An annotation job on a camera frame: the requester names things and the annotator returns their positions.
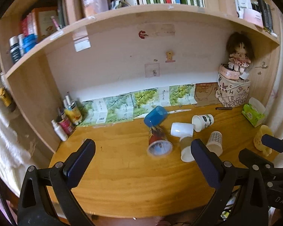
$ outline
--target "yellow cup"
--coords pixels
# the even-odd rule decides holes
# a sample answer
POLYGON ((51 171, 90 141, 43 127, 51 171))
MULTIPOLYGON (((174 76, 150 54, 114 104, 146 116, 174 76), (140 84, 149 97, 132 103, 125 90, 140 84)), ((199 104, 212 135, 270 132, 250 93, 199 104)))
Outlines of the yellow cup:
POLYGON ((264 134, 268 134, 268 135, 273 136, 273 133, 270 130, 270 128, 266 125, 262 125, 260 127, 259 131, 257 132, 257 134, 254 137, 254 145, 255 145, 257 150, 263 152, 263 155, 269 156, 272 153, 272 149, 263 145, 263 143, 261 142, 262 136, 264 134))

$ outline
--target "tissue box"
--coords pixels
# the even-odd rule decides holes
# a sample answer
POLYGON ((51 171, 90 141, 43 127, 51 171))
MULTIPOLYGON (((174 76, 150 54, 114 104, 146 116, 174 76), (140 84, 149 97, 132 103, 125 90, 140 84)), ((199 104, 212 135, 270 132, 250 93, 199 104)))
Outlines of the tissue box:
POLYGON ((255 98, 250 98, 248 104, 243 106, 242 114, 249 120, 249 122, 257 127, 264 121, 265 107, 255 98))

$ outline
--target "screw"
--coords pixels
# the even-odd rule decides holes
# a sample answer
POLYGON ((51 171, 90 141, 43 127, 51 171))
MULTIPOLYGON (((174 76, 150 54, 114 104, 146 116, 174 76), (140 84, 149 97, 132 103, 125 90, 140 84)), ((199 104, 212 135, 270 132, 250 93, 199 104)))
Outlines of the screw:
POLYGON ((61 168, 63 166, 63 162, 59 161, 55 164, 56 168, 61 168))
POLYGON ((232 166, 232 164, 231 164, 229 161, 225 161, 223 164, 224 164, 226 167, 231 167, 231 166, 232 166))
POLYGON ((258 170, 259 170, 259 167, 258 167, 257 165, 253 165, 253 169, 254 169, 255 171, 258 171, 258 170))
POLYGON ((32 172, 33 170, 35 170, 35 167, 34 167, 34 166, 30 166, 30 167, 28 168, 28 171, 29 171, 29 172, 32 172))

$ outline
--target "white bottle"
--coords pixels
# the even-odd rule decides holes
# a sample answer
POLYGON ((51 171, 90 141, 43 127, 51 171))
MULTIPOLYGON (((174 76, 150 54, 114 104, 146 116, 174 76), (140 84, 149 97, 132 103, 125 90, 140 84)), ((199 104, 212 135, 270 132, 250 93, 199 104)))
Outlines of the white bottle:
POLYGON ((65 133, 63 128, 55 120, 52 120, 51 123, 53 125, 55 133, 59 136, 59 138, 62 141, 66 141, 68 139, 68 135, 65 133))

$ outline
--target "desk surface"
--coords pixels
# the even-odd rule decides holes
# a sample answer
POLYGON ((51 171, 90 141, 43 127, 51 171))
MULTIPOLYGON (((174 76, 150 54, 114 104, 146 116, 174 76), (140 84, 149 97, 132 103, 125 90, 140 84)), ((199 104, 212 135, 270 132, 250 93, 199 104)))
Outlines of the desk surface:
MULTIPOLYGON (((170 136, 173 122, 190 123, 193 115, 212 114, 214 124, 194 138, 208 141, 212 131, 223 134, 222 161, 244 167, 238 160, 239 151, 248 148, 257 154, 253 138, 258 130, 241 114, 242 107, 229 111, 215 110, 216 106, 182 106, 192 109, 170 114, 161 124, 174 148, 164 158, 147 155, 148 127, 143 119, 107 127, 78 127, 54 154, 50 167, 65 161, 77 151, 86 138, 96 143, 96 154, 79 186, 72 192, 86 213, 111 217, 165 216, 205 205, 214 190, 201 174, 196 162, 184 163, 180 159, 179 138, 170 136)), ((277 152, 267 158, 272 161, 277 152)), ((52 187, 48 188, 53 201, 57 199, 52 187)))

